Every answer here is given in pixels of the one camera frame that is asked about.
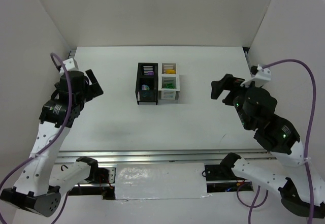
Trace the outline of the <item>teal curved lego brick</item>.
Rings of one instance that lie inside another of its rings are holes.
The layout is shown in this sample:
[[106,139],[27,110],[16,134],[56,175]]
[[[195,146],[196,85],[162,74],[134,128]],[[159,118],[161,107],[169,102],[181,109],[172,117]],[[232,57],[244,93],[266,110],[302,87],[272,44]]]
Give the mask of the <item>teal curved lego brick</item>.
[[150,87],[146,84],[141,85],[142,90],[150,90]]

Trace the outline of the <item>yellow lego brick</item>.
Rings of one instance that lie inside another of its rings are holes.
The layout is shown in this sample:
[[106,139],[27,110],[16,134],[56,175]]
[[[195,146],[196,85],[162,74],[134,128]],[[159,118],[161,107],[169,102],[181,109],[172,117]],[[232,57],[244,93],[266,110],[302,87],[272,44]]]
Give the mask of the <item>yellow lego brick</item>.
[[176,74],[176,71],[173,69],[167,69],[166,74]]

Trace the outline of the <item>teal long lego brick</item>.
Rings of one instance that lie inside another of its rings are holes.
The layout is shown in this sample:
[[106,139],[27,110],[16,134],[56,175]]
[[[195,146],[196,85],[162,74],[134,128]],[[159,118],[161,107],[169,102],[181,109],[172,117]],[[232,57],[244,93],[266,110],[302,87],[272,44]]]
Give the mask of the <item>teal long lego brick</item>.
[[141,100],[142,101],[152,101],[154,100],[154,92],[146,90],[141,91]]

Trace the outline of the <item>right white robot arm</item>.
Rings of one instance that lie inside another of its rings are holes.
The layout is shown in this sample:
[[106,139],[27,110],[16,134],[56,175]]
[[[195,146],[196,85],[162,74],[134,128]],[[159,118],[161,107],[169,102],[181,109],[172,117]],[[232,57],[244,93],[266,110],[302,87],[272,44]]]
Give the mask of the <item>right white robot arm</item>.
[[323,219],[324,180],[312,166],[306,170],[300,135],[290,121],[274,113],[277,100],[267,90],[253,83],[242,86],[243,81],[231,74],[212,81],[211,99],[229,91],[222,102],[236,109],[244,129],[255,132],[254,139],[281,163],[287,175],[254,166],[235,153],[221,161],[223,174],[255,182],[277,195],[281,204],[297,216]]

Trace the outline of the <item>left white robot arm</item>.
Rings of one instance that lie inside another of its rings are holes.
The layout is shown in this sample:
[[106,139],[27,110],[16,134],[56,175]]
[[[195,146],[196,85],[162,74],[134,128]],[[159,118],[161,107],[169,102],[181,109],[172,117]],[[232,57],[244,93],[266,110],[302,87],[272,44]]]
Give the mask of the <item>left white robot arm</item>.
[[35,144],[23,171],[12,187],[4,188],[1,200],[18,209],[52,216],[61,197],[81,181],[97,182],[100,169],[95,159],[82,156],[72,166],[51,177],[57,155],[74,120],[85,103],[104,92],[92,70],[69,71],[60,77],[51,99],[42,107]]

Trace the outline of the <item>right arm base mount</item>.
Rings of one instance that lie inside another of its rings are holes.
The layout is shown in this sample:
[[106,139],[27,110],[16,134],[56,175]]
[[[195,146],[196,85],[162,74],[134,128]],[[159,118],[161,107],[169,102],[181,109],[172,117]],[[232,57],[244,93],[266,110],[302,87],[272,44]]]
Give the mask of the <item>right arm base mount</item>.
[[237,177],[232,172],[235,160],[224,158],[216,165],[205,165],[201,176],[207,182],[208,193],[234,192],[238,187],[248,182],[248,180]]

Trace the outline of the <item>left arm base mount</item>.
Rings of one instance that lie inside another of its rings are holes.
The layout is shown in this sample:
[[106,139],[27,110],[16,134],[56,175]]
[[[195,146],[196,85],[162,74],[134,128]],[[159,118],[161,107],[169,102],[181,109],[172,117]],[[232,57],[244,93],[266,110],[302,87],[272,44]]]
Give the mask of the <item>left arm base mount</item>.
[[77,183],[69,196],[99,196],[102,200],[116,200],[115,177],[115,167],[99,168],[93,179]]

